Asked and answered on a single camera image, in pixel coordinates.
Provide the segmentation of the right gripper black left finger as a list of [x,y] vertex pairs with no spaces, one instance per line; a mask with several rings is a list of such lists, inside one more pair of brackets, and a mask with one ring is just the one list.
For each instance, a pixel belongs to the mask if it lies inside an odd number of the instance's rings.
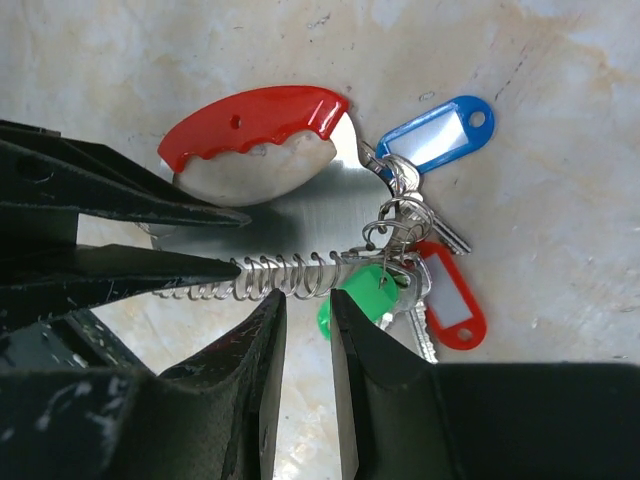
[[1,377],[5,479],[269,479],[274,473],[286,298],[181,363],[13,370]]

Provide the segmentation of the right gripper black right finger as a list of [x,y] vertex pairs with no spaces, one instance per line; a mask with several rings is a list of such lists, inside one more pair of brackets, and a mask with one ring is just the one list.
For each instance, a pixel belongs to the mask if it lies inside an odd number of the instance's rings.
[[343,478],[638,477],[637,366],[431,364],[330,302]]

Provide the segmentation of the green tag with key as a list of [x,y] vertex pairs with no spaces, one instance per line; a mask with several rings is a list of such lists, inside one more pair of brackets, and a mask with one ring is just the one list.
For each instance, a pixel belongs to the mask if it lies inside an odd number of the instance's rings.
[[383,330],[397,317],[408,318],[415,337],[426,345],[426,297],[432,284],[426,265],[409,261],[366,265],[338,289],[346,292],[366,318]]

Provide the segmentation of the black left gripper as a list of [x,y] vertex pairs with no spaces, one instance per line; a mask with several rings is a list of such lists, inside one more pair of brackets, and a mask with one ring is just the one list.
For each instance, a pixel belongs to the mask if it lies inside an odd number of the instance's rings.
[[[176,226],[243,227],[116,150],[1,122],[1,204]],[[139,247],[80,245],[75,214],[1,214],[1,371],[144,369],[94,309],[156,290],[234,280],[237,266]]]

